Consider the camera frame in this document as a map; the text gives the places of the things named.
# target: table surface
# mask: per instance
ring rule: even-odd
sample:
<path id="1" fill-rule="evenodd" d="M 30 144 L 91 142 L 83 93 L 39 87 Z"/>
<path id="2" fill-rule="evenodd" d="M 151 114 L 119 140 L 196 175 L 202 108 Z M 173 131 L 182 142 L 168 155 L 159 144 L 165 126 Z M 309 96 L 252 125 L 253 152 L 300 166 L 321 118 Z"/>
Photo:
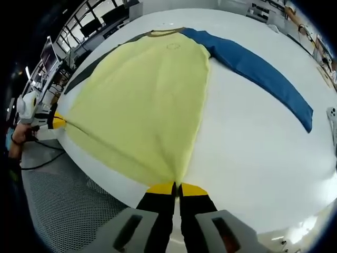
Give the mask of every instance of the table surface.
<path id="1" fill-rule="evenodd" d="M 236 41 L 278 69 L 313 108 L 306 132 L 278 100 L 251 81 L 210 59 L 203 120 L 184 182 L 205 189 L 258 233 L 277 230 L 316 214 L 337 197 L 336 157 L 326 109 L 337 94 L 318 64 L 290 38 L 248 17 L 210 9 L 176 9 L 145 15 L 104 41 L 77 69 L 138 34 L 190 27 Z M 86 81 L 59 100 L 66 114 Z M 57 138 L 98 185 L 135 207 L 147 187 L 106 167 L 79 148 L 63 129 Z"/>

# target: blue sleeve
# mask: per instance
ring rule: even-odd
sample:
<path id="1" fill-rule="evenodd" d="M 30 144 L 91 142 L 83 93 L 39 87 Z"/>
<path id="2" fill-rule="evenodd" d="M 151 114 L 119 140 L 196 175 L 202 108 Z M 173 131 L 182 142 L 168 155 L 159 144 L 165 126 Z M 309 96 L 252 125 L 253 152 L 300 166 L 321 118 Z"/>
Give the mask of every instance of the blue sleeve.
<path id="1" fill-rule="evenodd" d="M 219 62 L 235 73 L 256 83 L 283 103 L 302 123 L 308 133 L 312 129 L 313 110 L 295 87 L 272 65 L 234 41 L 185 28 L 182 34 L 203 45 Z"/>

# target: wall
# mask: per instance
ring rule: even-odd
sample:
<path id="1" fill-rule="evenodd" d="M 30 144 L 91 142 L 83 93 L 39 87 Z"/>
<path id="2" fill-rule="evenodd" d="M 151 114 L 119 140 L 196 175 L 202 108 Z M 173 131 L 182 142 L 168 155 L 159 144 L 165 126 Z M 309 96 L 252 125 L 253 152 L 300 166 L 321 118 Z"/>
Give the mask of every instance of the wall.
<path id="1" fill-rule="evenodd" d="M 216 9 L 218 0 L 140 0 L 143 2 L 143 14 L 180 8 Z"/>

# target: window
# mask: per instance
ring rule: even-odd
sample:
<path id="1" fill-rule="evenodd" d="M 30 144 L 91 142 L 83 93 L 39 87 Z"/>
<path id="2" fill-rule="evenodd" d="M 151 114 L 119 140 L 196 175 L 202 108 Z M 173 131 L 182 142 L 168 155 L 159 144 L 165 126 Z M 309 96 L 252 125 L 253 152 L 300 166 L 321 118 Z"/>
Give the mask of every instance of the window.
<path id="1" fill-rule="evenodd" d="M 76 17 L 78 18 L 82 26 L 85 26 L 87 23 L 94 20 L 95 18 L 86 3 L 78 10 L 78 12 L 76 13 Z"/>
<path id="2" fill-rule="evenodd" d="M 117 6 L 120 6 L 123 4 L 123 0 L 115 0 Z"/>
<path id="3" fill-rule="evenodd" d="M 70 45 L 70 47 L 77 47 L 78 45 L 78 41 L 75 40 L 72 35 L 69 33 L 69 31 L 67 30 L 67 28 L 64 28 L 63 31 L 61 32 L 62 37 L 64 37 L 64 40 L 67 42 L 67 44 Z"/>
<path id="4" fill-rule="evenodd" d="M 67 45 L 67 43 L 65 43 L 62 37 L 58 38 L 57 43 L 60 47 L 64 49 L 65 52 L 68 52 L 70 50 L 70 47 Z"/>
<path id="5" fill-rule="evenodd" d="M 74 43 L 77 45 L 79 41 L 80 42 L 84 41 L 84 35 L 83 35 L 83 33 L 81 32 L 80 29 L 81 29 L 81 27 L 80 27 L 80 25 L 78 23 L 76 23 L 76 25 L 74 25 L 74 27 L 71 29 L 73 36 L 75 36 L 76 39 L 77 39 L 77 40 L 74 40 L 74 38 L 72 37 L 72 35 L 69 34 L 69 37 L 68 37 L 69 41 L 71 39 L 73 41 L 72 43 L 70 43 L 71 46 L 73 46 Z"/>
<path id="6" fill-rule="evenodd" d="M 89 0 L 88 3 L 90 4 L 90 6 L 94 6 L 97 2 L 100 2 L 101 0 Z"/>
<path id="7" fill-rule="evenodd" d="M 74 28 L 74 26 L 77 25 L 77 21 L 75 18 L 72 18 L 69 23 L 67 24 L 68 28 L 71 30 Z"/>
<path id="8" fill-rule="evenodd" d="M 115 8 L 115 5 L 113 4 L 112 0 L 105 0 L 101 3 L 99 3 L 95 8 L 94 8 L 94 13 L 100 20 L 100 22 L 103 24 L 104 21 L 102 19 L 102 16 L 111 11 L 112 9 Z"/>

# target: black cable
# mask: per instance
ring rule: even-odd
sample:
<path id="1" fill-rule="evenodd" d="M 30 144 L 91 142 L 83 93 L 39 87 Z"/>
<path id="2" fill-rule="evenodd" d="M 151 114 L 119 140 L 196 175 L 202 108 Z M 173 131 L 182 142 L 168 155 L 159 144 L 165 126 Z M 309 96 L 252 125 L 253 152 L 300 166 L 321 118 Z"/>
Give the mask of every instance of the black cable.
<path id="1" fill-rule="evenodd" d="M 71 57 L 71 55 L 72 55 L 72 48 L 70 47 L 70 50 L 69 50 L 69 67 L 70 67 L 70 57 Z"/>
<path id="2" fill-rule="evenodd" d="M 50 148 L 50 149 L 55 149 L 55 150 L 60 150 L 60 151 L 64 151 L 64 149 L 60 149 L 60 148 L 56 148 L 56 147 L 52 147 L 52 146 L 49 146 L 49 145 L 47 145 L 47 144 L 44 144 L 44 143 L 42 143 L 42 142 L 39 142 L 39 141 L 35 141 L 36 143 L 38 143 L 38 144 L 40 144 L 40 145 L 42 145 L 42 146 L 45 146 L 45 147 L 47 147 L 47 148 Z"/>
<path id="3" fill-rule="evenodd" d="M 84 47 L 84 45 L 82 44 L 82 42 L 77 38 L 77 37 L 75 37 L 74 36 L 74 38 L 75 38 L 75 41 L 85 50 L 85 51 L 87 51 L 88 52 L 88 50 Z"/>
<path id="4" fill-rule="evenodd" d="M 42 164 L 40 164 L 38 166 L 31 167 L 31 168 L 21 168 L 21 170 L 35 170 L 35 169 L 41 168 L 41 167 L 46 166 L 47 164 L 50 164 L 51 162 L 55 161 L 57 158 L 59 158 L 64 153 L 66 153 L 66 152 L 64 151 L 64 152 L 58 154 L 57 156 L 55 156 L 53 159 L 51 159 L 51 160 L 49 160 L 49 161 L 47 161 L 45 163 L 42 163 Z"/>

